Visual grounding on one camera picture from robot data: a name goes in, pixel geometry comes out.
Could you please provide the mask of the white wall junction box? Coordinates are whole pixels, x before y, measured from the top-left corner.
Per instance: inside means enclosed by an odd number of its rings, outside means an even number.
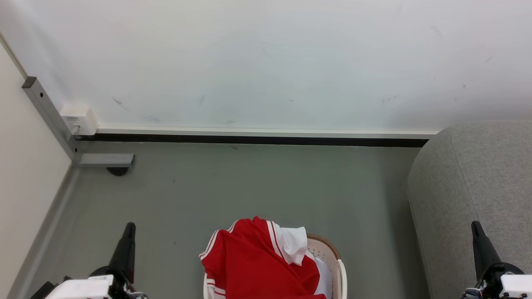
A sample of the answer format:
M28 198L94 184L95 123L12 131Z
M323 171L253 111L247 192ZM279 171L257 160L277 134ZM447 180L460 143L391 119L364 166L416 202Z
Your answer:
M60 110L59 115L72 135L93 136L98 131L97 118L89 106L66 105Z

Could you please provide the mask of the white laundry basket brown rim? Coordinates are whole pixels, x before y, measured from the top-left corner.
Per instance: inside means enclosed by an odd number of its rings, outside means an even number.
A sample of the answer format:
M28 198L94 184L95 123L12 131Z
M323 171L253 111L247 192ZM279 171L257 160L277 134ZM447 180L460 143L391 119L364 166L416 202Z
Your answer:
M307 234L307 256L318 257L329 267L333 278L332 299L347 299L347 272L340 252L331 242L318 235Z

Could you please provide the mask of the grey floor skirting strip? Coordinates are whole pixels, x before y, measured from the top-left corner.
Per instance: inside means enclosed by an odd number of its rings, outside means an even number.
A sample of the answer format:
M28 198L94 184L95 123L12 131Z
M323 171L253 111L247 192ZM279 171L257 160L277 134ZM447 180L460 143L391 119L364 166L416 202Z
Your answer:
M46 214L6 299L28 299L30 287L44 261L52 237L57 230L61 217L64 214L64 210L68 205L72 192L74 191L78 176L79 169L72 165L58 189L57 195Z

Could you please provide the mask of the grey fabric sofa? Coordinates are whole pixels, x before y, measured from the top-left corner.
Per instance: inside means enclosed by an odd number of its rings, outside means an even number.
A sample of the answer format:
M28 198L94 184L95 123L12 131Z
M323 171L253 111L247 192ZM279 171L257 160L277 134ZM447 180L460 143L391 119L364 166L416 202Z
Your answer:
M442 130L418 153L407 194L431 299L476 282L471 223L500 259L532 274L532 120Z

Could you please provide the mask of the grey metal frame post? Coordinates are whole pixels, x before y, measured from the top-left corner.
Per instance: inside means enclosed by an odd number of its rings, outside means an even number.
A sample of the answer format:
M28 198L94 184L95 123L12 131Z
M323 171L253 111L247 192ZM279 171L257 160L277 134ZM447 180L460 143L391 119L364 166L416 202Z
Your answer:
M67 125L59 115L52 100L49 98L37 77L28 76L23 85L29 100L45 121L65 153L72 160L73 165L80 168L131 168L135 160L133 153L91 153L81 148L80 136L72 135Z

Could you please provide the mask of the white pillow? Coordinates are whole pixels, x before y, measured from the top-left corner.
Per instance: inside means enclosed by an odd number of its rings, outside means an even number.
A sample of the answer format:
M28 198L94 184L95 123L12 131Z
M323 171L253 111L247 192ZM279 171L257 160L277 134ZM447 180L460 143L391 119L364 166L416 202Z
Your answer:
M314 257L319 272L319 281L315 295L324 295L325 299L333 299L333 275L327 265L318 257Z

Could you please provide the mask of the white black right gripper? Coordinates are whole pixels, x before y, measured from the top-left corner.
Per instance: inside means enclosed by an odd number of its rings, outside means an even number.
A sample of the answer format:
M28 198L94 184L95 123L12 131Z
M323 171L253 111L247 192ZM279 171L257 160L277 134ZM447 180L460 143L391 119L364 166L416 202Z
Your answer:
M532 299L532 274L502 262L481 223L471 223L479 299Z

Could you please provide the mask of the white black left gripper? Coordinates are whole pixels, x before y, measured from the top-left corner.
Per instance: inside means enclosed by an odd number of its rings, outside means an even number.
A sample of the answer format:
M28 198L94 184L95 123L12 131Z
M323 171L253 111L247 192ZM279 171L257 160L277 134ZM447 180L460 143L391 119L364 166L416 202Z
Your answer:
M67 279L54 286L45 299L147 299L133 287L135 276L135 223L127 223L108 266L86 279Z

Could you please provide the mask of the red and white jersey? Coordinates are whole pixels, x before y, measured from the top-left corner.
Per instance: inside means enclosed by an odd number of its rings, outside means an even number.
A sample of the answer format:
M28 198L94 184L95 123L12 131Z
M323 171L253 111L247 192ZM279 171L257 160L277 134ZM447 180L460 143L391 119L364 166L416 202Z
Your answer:
M215 231L199 255L204 299L326 299L314 294L319 272L307 241L304 227L258 216Z

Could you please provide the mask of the black baseboard strip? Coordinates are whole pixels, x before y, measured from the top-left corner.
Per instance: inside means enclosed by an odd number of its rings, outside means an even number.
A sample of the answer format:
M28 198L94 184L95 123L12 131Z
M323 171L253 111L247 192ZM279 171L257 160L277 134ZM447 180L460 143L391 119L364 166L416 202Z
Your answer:
M204 135L95 134L80 136L84 142L173 142L206 144L316 145L421 148L428 139L330 138L330 137L252 137Z

